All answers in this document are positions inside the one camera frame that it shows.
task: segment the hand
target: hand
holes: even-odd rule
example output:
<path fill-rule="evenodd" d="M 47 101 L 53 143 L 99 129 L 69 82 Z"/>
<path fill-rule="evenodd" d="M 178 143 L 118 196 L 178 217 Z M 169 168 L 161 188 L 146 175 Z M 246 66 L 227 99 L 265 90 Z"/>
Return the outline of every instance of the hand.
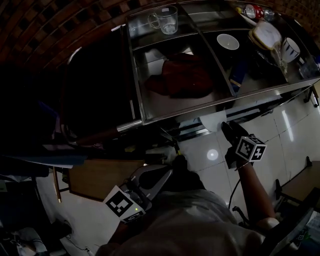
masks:
<path fill-rule="evenodd" d="M 247 163 L 243 158 L 236 154 L 236 149 L 242 136 L 248 137 L 249 133 L 239 124 L 230 121 L 229 124 L 223 122 L 221 129 L 228 142 L 232 145 L 225 155 L 225 161 L 229 169 L 241 167 Z"/>
<path fill-rule="evenodd" d="M 128 240 L 128 238 L 129 238 L 129 226 L 120 221 L 114 234 L 109 240 L 109 243 L 115 243 L 115 244 L 121 245 L 126 240 Z"/>

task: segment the human arm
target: human arm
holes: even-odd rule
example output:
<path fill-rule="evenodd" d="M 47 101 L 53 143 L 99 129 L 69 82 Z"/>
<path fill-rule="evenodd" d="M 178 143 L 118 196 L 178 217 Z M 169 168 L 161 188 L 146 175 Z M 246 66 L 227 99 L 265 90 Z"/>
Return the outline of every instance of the human arm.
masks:
<path fill-rule="evenodd" d="M 119 222 L 114 234 L 110 238 L 107 244 L 101 245 L 96 252 L 95 256 L 108 256 L 113 253 L 114 250 L 120 247 L 129 238 L 128 225 Z"/>
<path fill-rule="evenodd" d="M 266 218 L 275 218 L 271 200 L 258 179 L 254 167 L 251 164 L 244 165 L 245 163 L 238 160 L 237 167 L 250 221 L 257 223 Z"/>
<path fill-rule="evenodd" d="M 225 138 L 232 145 L 228 149 L 225 159 L 230 169 L 234 168 L 236 163 L 250 221 L 256 223 L 265 218 L 274 218 L 275 212 L 271 200 L 261 185 L 253 166 L 249 163 L 246 164 L 247 161 L 236 154 L 241 137 L 249 137 L 249 133 L 234 121 L 229 124 L 223 122 L 221 128 Z"/>

